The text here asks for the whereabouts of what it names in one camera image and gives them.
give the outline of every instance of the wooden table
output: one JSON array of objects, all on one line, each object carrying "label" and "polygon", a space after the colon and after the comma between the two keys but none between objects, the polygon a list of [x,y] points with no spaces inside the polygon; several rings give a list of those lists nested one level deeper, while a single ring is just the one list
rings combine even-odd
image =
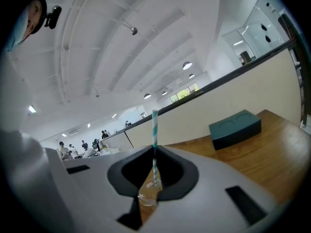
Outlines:
[{"label": "wooden table", "polygon": [[[294,197],[309,168],[311,137],[270,111],[257,116],[261,133],[231,147],[215,151],[210,135],[168,146],[223,161],[265,188],[278,203],[285,203]],[[143,222],[155,210],[139,207]]]}]

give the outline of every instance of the black cap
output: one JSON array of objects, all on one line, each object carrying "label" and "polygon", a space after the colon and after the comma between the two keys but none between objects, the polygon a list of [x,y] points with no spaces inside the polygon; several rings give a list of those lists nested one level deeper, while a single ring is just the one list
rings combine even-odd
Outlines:
[{"label": "black cap", "polygon": [[38,32],[38,30],[42,27],[43,22],[47,16],[47,2],[45,0],[39,0],[39,1],[41,3],[41,8],[42,8],[41,17],[40,17],[40,20],[39,20],[37,26],[34,28],[34,30],[31,32],[31,34]]}]

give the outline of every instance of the teal and white straw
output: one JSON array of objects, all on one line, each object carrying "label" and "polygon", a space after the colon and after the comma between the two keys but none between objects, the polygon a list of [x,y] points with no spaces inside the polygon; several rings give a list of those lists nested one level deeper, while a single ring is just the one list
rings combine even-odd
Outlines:
[{"label": "teal and white straw", "polygon": [[154,159],[153,159],[154,183],[155,183],[155,188],[157,188],[158,187],[157,176],[156,176],[157,110],[152,111],[152,146],[154,147]]}]

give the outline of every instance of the window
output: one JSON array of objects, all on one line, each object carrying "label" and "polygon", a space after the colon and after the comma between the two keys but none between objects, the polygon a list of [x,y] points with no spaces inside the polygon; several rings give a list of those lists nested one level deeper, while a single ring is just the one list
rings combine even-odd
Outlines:
[{"label": "window", "polygon": [[172,103],[177,102],[177,101],[178,101],[177,95],[175,94],[175,95],[171,96],[171,97],[170,97],[170,100],[172,101]]},{"label": "window", "polygon": [[180,92],[177,92],[173,96],[170,97],[170,100],[172,103],[177,102],[178,100],[190,95],[191,93],[197,91],[199,87],[197,86],[196,83],[193,83],[192,85],[188,86],[187,88],[183,89]]}]

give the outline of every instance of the face mask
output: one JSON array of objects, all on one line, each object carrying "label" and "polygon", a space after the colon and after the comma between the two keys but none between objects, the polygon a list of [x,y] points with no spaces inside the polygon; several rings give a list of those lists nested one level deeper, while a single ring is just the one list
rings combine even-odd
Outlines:
[{"label": "face mask", "polygon": [[5,43],[5,49],[7,51],[12,51],[12,49],[23,40],[27,24],[28,24],[28,9],[25,8],[18,17],[13,27],[13,30]]}]

